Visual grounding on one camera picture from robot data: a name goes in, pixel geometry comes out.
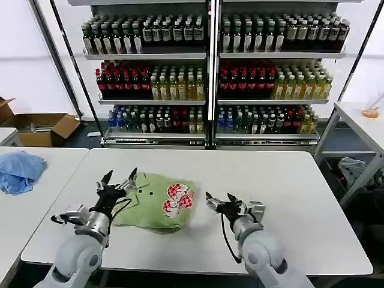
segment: white wall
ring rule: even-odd
[[[4,1],[0,17],[0,96],[14,113],[69,113],[72,103],[26,0]]]

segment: white side table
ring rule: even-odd
[[[363,103],[336,102],[334,105],[336,112],[330,118],[315,151],[316,162],[319,164],[323,159],[328,133],[336,126],[340,117],[376,153],[366,170],[340,200],[341,207],[345,208],[355,196],[357,189],[365,186],[374,174],[384,167],[384,116],[380,115],[376,119],[365,117],[362,114]]]

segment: metal pole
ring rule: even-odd
[[[64,42],[65,42],[65,46],[67,47],[67,50],[68,50],[68,52],[70,54],[70,57],[71,57],[71,60],[72,60],[72,64],[73,64],[74,69],[76,71],[77,77],[80,80],[80,84],[81,84],[81,86],[83,88],[83,91],[84,91],[84,94],[85,94],[85,98],[86,98],[86,100],[88,102],[89,108],[91,109],[92,115],[95,118],[95,122],[96,122],[97,128],[98,128],[98,130],[100,132],[101,137],[104,137],[104,133],[103,133],[103,131],[101,129],[100,122],[99,122],[99,120],[97,118],[96,111],[95,111],[94,106],[92,104],[91,98],[89,97],[88,90],[86,89],[85,83],[83,81],[83,77],[82,77],[81,72],[79,70],[79,66],[77,65],[76,59],[75,59],[75,57],[73,55],[73,51],[72,51],[70,42],[68,41],[68,37],[67,37],[67,35],[65,33],[64,26],[63,26],[63,24],[61,22],[58,9],[56,8],[56,4],[55,4],[54,0],[50,0],[49,2],[50,2],[50,5],[52,7],[53,13],[55,14],[56,21],[57,21],[57,23],[59,25],[59,28],[60,28],[60,31],[61,31],[61,35],[62,35],[62,37],[64,39]]]
[[[29,2],[29,6],[30,6],[35,18],[36,18],[36,21],[40,27],[40,30],[43,34],[43,37],[47,43],[48,50],[52,56],[53,62],[56,65],[58,73],[62,79],[62,82],[64,84],[64,88],[68,93],[68,96],[72,102],[72,105],[73,105],[77,115],[81,119],[81,117],[83,116],[83,113],[80,111],[79,104],[77,103],[76,96],[75,96],[75,93],[73,91],[73,87],[72,87],[71,82],[68,78],[67,72],[65,71],[65,68],[61,62],[59,52],[56,48],[55,42],[54,42],[52,35],[49,31],[47,22],[43,16],[43,12],[41,11],[41,8],[40,8],[37,0],[28,0],[28,2]]]

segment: black cable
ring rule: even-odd
[[[223,236],[224,236],[224,240],[226,241],[226,244],[227,244],[227,247],[229,249],[229,252],[230,254],[232,255],[232,257],[234,258],[234,260],[236,261],[237,264],[240,264],[241,263],[241,259],[236,256],[231,248],[231,246],[229,245],[229,242],[228,242],[228,238],[227,238],[227,235],[226,235],[226,229],[224,227],[224,214],[221,214],[221,228],[223,230]]]
[[[109,232],[110,232],[110,226],[113,222],[113,220],[115,219],[115,217],[125,208],[127,207],[131,202],[132,202],[132,199],[130,198],[127,198],[127,199],[124,199],[124,200],[121,200],[119,202],[117,202],[116,204],[121,204],[121,203],[124,203],[124,202],[128,202],[127,204],[125,204],[123,207],[121,207],[119,210],[116,211],[116,213],[112,216],[112,218],[110,219],[109,221],[109,224],[108,224],[108,235],[109,235]]]

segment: robotic arm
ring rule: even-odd
[[[266,288],[311,288],[314,287],[306,275],[299,272],[284,258],[283,248],[275,237],[263,230],[261,220],[265,206],[260,202],[243,201],[228,194],[229,202],[221,201],[206,193],[207,205],[221,213],[224,238],[237,263],[245,262],[249,274],[259,277]],[[225,235],[223,215],[238,242],[239,257],[229,246]]]

